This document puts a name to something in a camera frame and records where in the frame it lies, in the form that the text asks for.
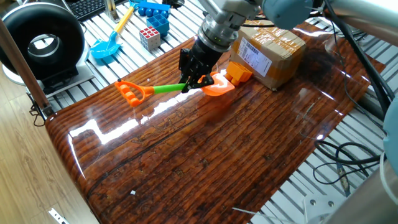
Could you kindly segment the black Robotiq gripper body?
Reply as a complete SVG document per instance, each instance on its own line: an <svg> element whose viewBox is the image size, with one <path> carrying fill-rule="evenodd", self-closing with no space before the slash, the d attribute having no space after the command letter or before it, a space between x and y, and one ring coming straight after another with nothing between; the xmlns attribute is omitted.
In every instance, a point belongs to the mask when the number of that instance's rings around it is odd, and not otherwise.
<svg viewBox="0 0 398 224"><path fill-rule="evenodd" d="M188 54L189 76L199 77L210 73L222 54L208 47L201 39L197 39Z"/></svg>

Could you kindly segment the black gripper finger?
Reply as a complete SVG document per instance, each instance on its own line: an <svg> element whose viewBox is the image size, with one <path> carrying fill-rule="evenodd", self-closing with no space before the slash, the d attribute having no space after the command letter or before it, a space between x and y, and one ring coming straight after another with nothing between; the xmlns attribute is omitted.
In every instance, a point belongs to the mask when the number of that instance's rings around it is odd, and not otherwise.
<svg viewBox="0 0 398 224"><path fill-rule="evenodd" d="M198 60L190 49L182 49L180 51L178 67L181 71L179 83L185 84L182 93L187 93L190 89L195 88L198 83Z"/></svg>
<svg viewBox="0 0 398 224"><path fill-rule="evenodd" d="M214 79L210 74L202 75L197 78L196 87L203 88L206 86L213 85L215 83Z"/></svg>

